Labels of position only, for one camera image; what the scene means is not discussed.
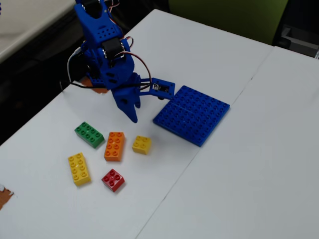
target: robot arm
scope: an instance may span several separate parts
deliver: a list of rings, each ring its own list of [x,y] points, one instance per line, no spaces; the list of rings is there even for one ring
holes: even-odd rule
[[[174,83],[152,78],[149,70],[147,79],[133,72],[132,56],[138,56],[130,52],[127,39],[112,19],[109,11],[112,8],[107,8],[103,0],[76,0],[76,3],[74,9],[86,39],[81,45],[89,69],[86,75],[94,87],[111,90],[118,108],[135,123],[140,96],[153,95],[161,100],[174,96]]]

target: black cable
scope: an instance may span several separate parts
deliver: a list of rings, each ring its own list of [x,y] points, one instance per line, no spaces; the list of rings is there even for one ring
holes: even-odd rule
[[[80,87],[83,89],[106,89],[106,87],[104,87],[104,86],[81,86],[81,85],[78,85],[78,84],[75,84],[75,83],[69,82],[69,81],[60,81],[60,86],[61,86],[61,82],[68,83],[69,85],[77,86],[77,87]],[[127,84],[127,85],[118,86],[118,88],[145,86],[145,87],[140,89],[140,90],[144,90],[147,87],[149,87],[150,85],[151,85],[150,83]]]

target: white tabletop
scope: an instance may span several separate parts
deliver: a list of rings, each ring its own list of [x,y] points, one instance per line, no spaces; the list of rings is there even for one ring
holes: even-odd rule
[[[70,11],[75,0],[1,0],[0,63]]]
[[[158,10],[128,35],[135,40],[132,51],[154,77],[175,82],[176,91],[187,85],[230,104],[273,49]],[[143,65],[135,63],[146,77]],[[152,123],[167,101],[144,96],[141,103],[134,124],[111,94],[70,86],[5,142],[0,183],[15,196],[0,211],[0,238],[134,239],[200,150]],[[122,162],[106,162],[105,143],[95,150],[75,134],[83,121],[105,138],[110,131],[124,132]],[[219,134],[218,127],[207,144]],[[149,155],[132,151],[137,135],[152,139]],[[81,188],[73,184],[67,162],[78,152],[92,178]],[[116,193],[101,182],[111,168],[126,181]]]
[[[319,238],[319,61],[275,48],[138,239]]]

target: blue plastic part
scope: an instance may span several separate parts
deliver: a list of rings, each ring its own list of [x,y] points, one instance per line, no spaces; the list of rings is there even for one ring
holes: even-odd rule
[[[86,13],[80,0],[76,2],[74,9],[86,39],[85,43],[81,45],[81,49],[90,66],[99,72],[98,77],[92,77],[90,73],[87,73],[87,76],[93,86],[114,89],[130,78],[134,71],[134,61],[131,55],[126,54],[124,57],[114,59],[114,64],[110,65],[109,60],[104,56],[102,43],[117,37],[121,39],[124,50],[130,51],[128,41],[123,38],[121,29],[111,22],[112,16],[103,1],[100,1],[102,11],[101,16],[97,19]]]
[[[183,86],[153,122],[201,147],[229,107],[229,104]]]
[[[135,107],[141,107],[140,96],[153,95],[160,99],[172,99],[175,84],[152,78],[154,84],[150,85],[148,91],[141,92],[143,86],[138,84],[148,82],[149,79],[141,79],[138,74],[133,73],[132,56],[130,54],[125,54],[123,57],[119,55],[109,60],[104,54],[102,43],[112,38],[118,38],[124,51],[130,51],[130,46],[121,29],[111,21],[112,16],[104,1],[98,1],[101,11],[94,17],[85,11],[81,2],[82,0],[76,0],[77,4],[74,9],[86,39],[81,45],[86,64],[90,68],[90,72],[87,72],[86,75],[93,86],[111,90],[118,108],[137,123]],[[137,86],[125,87],[131,84],[137,84]]]
[[[147,79],[141,79],[137,73],[133,73],[129,80],[123,85],[139,84],[141,82],[148,82]],[[153,95],[163,99],[172,99],[175,90],[175,83],[163,81],[160,79],[152,78],[152,84],[148,89],[149,91],[140,91],[141,87],[118,87],[112,90],[112,94],[116,105],[122,110],[134,123],[137,123],[138,118],[136,115],[135,107],[141,107],[140,96]]]
[[[141,82],[147,82],[149,79],[142,79]],[[140,96],[152,95],[162,99],[171,100],[174,96],[175,83],[152,78],[152,87],[148,92],[140,92]]]

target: green chair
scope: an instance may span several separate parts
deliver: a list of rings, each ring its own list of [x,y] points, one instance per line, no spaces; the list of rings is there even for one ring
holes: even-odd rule
[[[168,0],[168,3],[175,15],[271,45],[288,0]]]

